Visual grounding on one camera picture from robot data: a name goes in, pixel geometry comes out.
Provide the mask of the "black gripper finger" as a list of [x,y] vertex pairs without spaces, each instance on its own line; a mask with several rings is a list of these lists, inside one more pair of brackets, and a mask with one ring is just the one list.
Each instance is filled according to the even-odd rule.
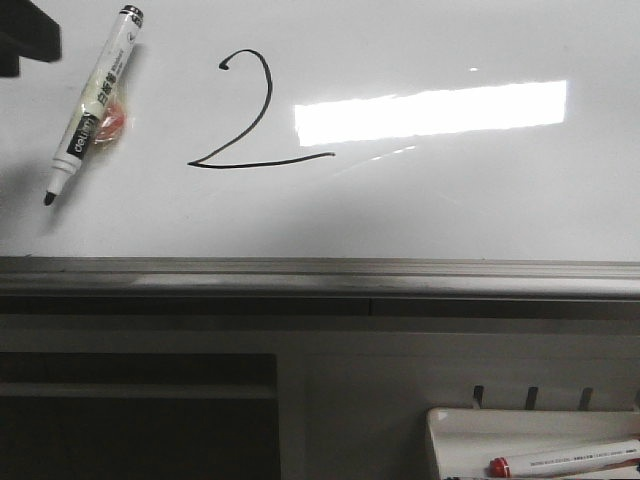
[[20,75],[20,59],[55,62],[62,57],[59,24],[32,1],[1,1],[1,77]]

